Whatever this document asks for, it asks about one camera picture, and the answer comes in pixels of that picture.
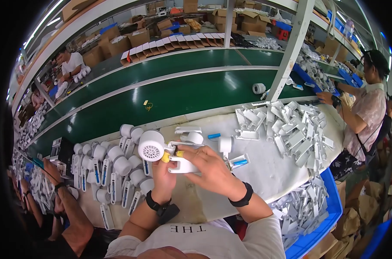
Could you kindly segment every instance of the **person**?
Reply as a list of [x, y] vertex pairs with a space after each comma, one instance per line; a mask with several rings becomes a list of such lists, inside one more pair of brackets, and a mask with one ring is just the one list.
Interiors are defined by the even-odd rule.
[[66, 47], [59, 50], [56, 60], [58, 64], [62, 64], [62, 77], [59, 79], [61, 83], [71, 80], [86, 67], [82, 55], [79, 52], [69, 53]]
[[343, 141], [345, 149], [330, 165], [335, 180], [356, 170], [365, 161], [365, 153], [359, 140], [366, 150], [370, 150], [379, 134], [386, 112], [382, 82], [390, 72], [388, 61], [379, 50], [365, 51], [362, 59], [367, 82], [365, 87], [355, 88], [337, 83], [340, 90], [356, 97], [351, 109], [347, 105], [341, 105], [339, 99], [333, 98], [330, 92], [317, 93], [320, 101], [333, 105], [347, 124]]
[[158, 225], [159, 216], [147, 200], [151, 198], [159, 205], [168, 203], [176, 184], [176, 174], [167, 170], [175, 164], [165, 153], [161, 160], [152, 163], [154, 189], [131, 214], [118, 238], [109, 244], [105, 258], [285, 258], [279, 219], [252, 192], [250, 185], [233, 176], [208, 146], [193, 149], [178, 145], [178, 149], [177, 156], [187, 159], [201, 172], [201, 176], [184, 174], [191, 182], [232, 202], [244, 203], [236, 208], [248, 223], [244, 239], [241, 241], [223, 219], [201, 224]]
[[37, 111], [39, 109], [39, 107], [41, 106], [41, 104], [43, 104], [43, 102], [45, 101], [45, 99], [43, 98], [43, 96], [40, 94], [40, 91], [38, 89], [38, 87], [33, 84], [32, 85], [32, 105], [35, 108], [35, 111]]
[[45, 258], [78, 258], [90, 240], [94, 227], [77, 203], [74, 196], [66, 188], [56, 166], [43, 158], [43, 174], [55, 186], [56, 195], [62, 201], [70, 225], [61, 234], [53, 235], [50, 239], [37, 243], [39, 255]]

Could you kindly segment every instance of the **black device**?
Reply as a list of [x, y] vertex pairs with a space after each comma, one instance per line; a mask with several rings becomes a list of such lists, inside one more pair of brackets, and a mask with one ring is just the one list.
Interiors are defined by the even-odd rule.
[[165, 204], [158, 204], [153, 200], [151, 197], [151, 191], [149, 191], [146, 195], [146, 202], [147, 205], [152, 209], [157, 211], [157, 216], [159, 216], [159, 221], [158, 223], [160, 225], [166, 224], [169, 220], [174, 218], [178, 213], [180, 212], [180, 209], [176, 204], [170, 204], [172, 199], [170, 199], [168, 202]]
[[249, 204], [249, 201], [252, 197], [252, 194], [254, 193], [254, 190], [252, 189], [252, 186], [246, 182], [243, 182], [245, 184], [245, 188], [247, 189], [247, 193], [245, 196], [240, 200], [240, 201], [231, 201], [229, 200], [230, 204], [234, 207], [243, 207]]
[[74, 144], [66, 138], [60, 137], [53, 141], [49, 160], [58, 167], [64, 179], [74, 179], [71, 173], [73, 154], [75, 154]]

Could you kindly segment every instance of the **pile of plastic parts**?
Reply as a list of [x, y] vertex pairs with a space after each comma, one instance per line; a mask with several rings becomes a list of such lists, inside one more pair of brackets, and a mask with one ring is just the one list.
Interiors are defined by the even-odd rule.
[[276, 42], [276, 40], [266, 37], [258, 37], [258, 40], [254, 44], [262, 49], [281, 49], [281, 46]]
[[281, 223], [284, 250], [300, 237], [313, 232], [329, 216], [327, 189], [320, 174], [269, 204]]
[[323, 169], [326, 148], [334, 149], [333, 140], [325, 137], [325, 114], [313, 105], [295, 101], [267, 105], [265, 129], [267, 141], [274, 142], [282, 158], [295, 157], [298, 167], [306, 166], [313, 175]]
[[28, 143], [32, 141], [36, 132], [38, 132], [40, 125], [45, 120], [44, 115], [46, 114], [47, 105], [48, 103], [44, 102], [35, 114], [25, 122], [23, 127], [20, 129], [19, 138], [16, 141], [17, 147], [25, 150]]
[[[297, 57], [296, 63], [314, 80], [321, 91], [336, 92], [334, 83], [328, 79], [328, 76], [324, 74], [324, 69], [320, 67], [317, 62], [313, 61], [311, 56], [300, 54]], [[310, 87], [315, 86], [314, 84], [305, 85]]]

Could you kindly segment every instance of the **ceiling light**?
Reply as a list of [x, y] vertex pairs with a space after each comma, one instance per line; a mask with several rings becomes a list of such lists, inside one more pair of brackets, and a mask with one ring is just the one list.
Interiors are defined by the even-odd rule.
[[56, 3], [54, 5], [54, 7], [52, 7], [49, 12], [45, 15], [45, 17], [43, 17], [42, 21], [40, 21], [39, 25], [36, 27], [36, 29], [33, 31], [32, 35], [30, 36], [30, 38], [27, 40], [24, 49], [26, 49], [27, 45], [29, 44], [30, 40], [35, 36], [35, 33], [38, 31], [38, 29], [40, 28], [40, 26], [42, 25], [42, 23], [46, 20], [46, 18], [48, 18], [48, 16], [53, 12], [53, 10], [56, 9], [56, 7], [58, 7], [58, 5], [60, 3], [62, 3], [64, 0], [59, 0], [58, 3]]
[[53, 20], [53, 21], [51, 21], [50, 23], [48, 23], [48, 24], [47, 24], [47, 26], [49, 26], [49, 25], [53, 24], [54, 22], [57, 22], [57, 21], [59, 21], [60, 19], [61, 19], [60, 17], [56, 18], [55, 20]]
[[346, 22], [346, 19], [343, 17], [343, 15], [341, 15], [341, 13], [339, 13], [339, 11], [337, 11], [337, 14], [340, 16], [340, 18], [342, 18], [342, 20], [343, 20], [344, 22]]

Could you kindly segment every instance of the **wrist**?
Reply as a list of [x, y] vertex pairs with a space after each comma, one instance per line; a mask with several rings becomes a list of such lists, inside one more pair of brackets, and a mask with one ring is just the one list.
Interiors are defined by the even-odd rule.
[[159, 205], [163, 205], [168, 202], [172, 198], [172, 192], [170, 191], [161, 191], [159, 189], [154, 188], [151, 191], [151, 198], [153, 201], [157, 202]]
[[235, 179], [236, 181], [232, 185], [232, 190], [229, 191], [229, 194], [226, 196], [231, 201], [240, 201], [245, 197], [247, 189], [245, 187], [245, 184], [240, 179], [237, 179], [236, 177]]

